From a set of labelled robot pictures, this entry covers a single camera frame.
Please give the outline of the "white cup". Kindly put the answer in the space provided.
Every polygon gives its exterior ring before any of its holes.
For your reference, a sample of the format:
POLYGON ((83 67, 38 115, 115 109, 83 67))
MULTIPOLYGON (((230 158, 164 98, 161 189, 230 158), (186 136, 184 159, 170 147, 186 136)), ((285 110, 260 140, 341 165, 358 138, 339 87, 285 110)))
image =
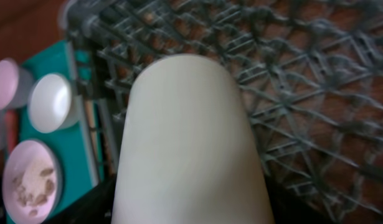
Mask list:
POLYGON ((179 54, 134 82, 113 223, 273 223, 255 139, 228 71, 179 54))

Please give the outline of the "peanuts and rice scraps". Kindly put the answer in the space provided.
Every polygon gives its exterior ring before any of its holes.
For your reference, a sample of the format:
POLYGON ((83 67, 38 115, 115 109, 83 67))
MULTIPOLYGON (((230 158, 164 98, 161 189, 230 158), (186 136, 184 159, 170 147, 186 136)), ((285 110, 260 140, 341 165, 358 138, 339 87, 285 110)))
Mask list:
POLYGON ((39 209, 45 205, 55 193, 55 169, 43 158, 33 159, 25 171, 13 179, 16 202, 21 208, 27 209, 27 216, 35 218, 39 209))

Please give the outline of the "pink bowl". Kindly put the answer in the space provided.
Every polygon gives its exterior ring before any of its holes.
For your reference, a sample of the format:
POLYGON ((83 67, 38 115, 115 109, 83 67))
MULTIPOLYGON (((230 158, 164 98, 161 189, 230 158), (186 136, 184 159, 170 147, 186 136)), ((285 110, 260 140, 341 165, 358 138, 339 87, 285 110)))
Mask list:
POLYGON ((34 84, 31 72, 12 58, 0 60, 0 110, 24 107, 34 84))

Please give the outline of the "white bowl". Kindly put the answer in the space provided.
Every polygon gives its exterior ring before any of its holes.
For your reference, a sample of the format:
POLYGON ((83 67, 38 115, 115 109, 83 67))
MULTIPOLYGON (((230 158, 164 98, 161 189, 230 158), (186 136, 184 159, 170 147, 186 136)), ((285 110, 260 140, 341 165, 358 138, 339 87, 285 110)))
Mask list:
POLYGON ((79 121, 74 92, 61 73, 48 73, 32 87, 27 105, 29 121, 40 133, 67 129, 79 121))

